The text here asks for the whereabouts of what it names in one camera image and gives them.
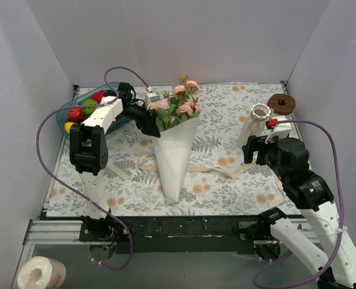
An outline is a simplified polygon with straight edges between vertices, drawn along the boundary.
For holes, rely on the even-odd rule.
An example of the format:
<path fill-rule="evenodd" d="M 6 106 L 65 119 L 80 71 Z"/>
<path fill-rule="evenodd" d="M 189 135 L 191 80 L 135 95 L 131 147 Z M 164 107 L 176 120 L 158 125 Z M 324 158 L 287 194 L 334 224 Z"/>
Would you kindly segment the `pink artificial flower bouquet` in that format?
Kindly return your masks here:
<path fill-rule="evenodd" d="M 150 111 L 156 114 L 159 132 L 174 128 L 200 115 L 198 97 L 194 96 L 199 91 L 199 85 L 188 76 L 183 76 L 180 81 L 181 84 L 176 86 L 172 93 L 164 91 L 163 98 L 150 105 Z"/>

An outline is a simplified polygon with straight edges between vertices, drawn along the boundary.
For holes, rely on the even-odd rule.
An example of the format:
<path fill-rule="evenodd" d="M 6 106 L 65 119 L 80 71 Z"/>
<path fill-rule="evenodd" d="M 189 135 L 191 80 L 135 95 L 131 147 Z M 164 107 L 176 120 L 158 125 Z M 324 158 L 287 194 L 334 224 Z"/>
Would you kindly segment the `white paper bouquet wrap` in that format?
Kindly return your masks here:
<path fill-rule="evenodd" d="M 199 117 L 186 120 L 153 139 L 166 205 L 178 203 L 199 120 Z"/>

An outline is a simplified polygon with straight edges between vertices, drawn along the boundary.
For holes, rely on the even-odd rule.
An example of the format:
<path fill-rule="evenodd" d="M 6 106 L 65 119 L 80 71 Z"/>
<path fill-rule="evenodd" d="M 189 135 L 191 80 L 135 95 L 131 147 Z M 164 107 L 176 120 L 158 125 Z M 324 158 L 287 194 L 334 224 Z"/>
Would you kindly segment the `cream printed ribbon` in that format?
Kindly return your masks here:
<path fill-rule="evenodd" d="M 146 152 L 140 151 L 138 149 L 134 149 L 132 147 L 129 146 L 125 146 L 123 144 L 119 144 L 119 143 L 110 143 L 108 145 L 109 148 L 111 149 L 116 149 L 119 151 L 123 151 L 126 152 L 128 154 L 131 155 L 135 155 L 138 156 L 138 167 L 141 170 L 145 170 L 145 171 L 158 171 L 158 165 L 157 164 L 147 164 L 148 160 L 149 160 L 149 154 L 147 154 Z M 107 165 L 113 172 L 115 172 L 116 174 L 118 174 L 118 176 L 120 176 L 121 178 L 127 180 L 129 179 L 129 175 L 127 175 L 124 171 L 122 171 L 121 169 L 119 169 L 118 167 L 116 167 L 115 165 L 111 165 L 108 164 Z M 258 167 L 258 165 L 254 164 L 254 163 L 250 163 L 250 164 L 244 164 L 243 166 L 238 167 L 236 170 L 229 172 L 226 169 L 223 169 L 222 167 L 218 166 L 218 167 L 202 167 L 202 166 L 187 166 L 186 167 L 186 172 L 194 172 L 194 173 L 208 173 L 208 172 L 219 172 L 222 175 L 224 175 L 227 178 L 231 178 L 231 179 L 235 179 L 237 178 L 239 175 L 245 173 L 246 171 Z M 281 196 L 280 197 L 274 197 L 273 199 L 269 200 L 269 205 L 270 207 L 275 207 L 277 205 L 282 204 L 285 201 L 285 194 L 283 191 L 283 186 L 279 180 L 279 178 L 277 176 L 275 176 L 274 172 L 272 170 L 270 170 L 272 177 L 275 180 L 275 183 L 277 185 L 277 187 L 279 188 L 279 190 L 281 191 Z"/>

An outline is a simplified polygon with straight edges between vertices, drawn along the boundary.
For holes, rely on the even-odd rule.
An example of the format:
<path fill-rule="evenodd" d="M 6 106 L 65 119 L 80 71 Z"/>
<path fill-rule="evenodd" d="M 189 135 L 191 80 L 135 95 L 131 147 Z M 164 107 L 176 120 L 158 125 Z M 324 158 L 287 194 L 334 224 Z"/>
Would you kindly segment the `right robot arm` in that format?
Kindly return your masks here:
<path fill-rule="evenodd" d="M 242 147 L 245 163 L 257 154 L 278 177 L 285 195 L 313 228 L 322 248 L 316 247 L 277 207 L 259 214 L 257 230 L 264 239 L 282 241 L 311 271 L 319 288 L 356 288 L 356 247 L 340 225 L 334 196 L 325 180 L 309 168 L 309 152 L 297 138 L 250 136 Z"/>

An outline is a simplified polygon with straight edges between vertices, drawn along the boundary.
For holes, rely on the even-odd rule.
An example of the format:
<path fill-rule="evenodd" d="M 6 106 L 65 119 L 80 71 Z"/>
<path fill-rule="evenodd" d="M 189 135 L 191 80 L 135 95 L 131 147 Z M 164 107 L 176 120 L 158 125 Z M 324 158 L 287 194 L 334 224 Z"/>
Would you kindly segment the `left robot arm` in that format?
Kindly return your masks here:
<path fill-rule="evenodd" d="M 87 216 L 92 219 L 104 219 L 109 211 L 103 196 L 103 170 L 109 159 L 106 133 L 118 116 L 135 121 L 144 135 L 161 136 L 156 114 L 145 104 L 138 105 L 134 87 L 126 82 L 118 85 L 117 92 L 105 91 L 93 113 L 82 123 L 70 127 L 70 162 L 83 183 L 83 195 L 88 200 Z"/>

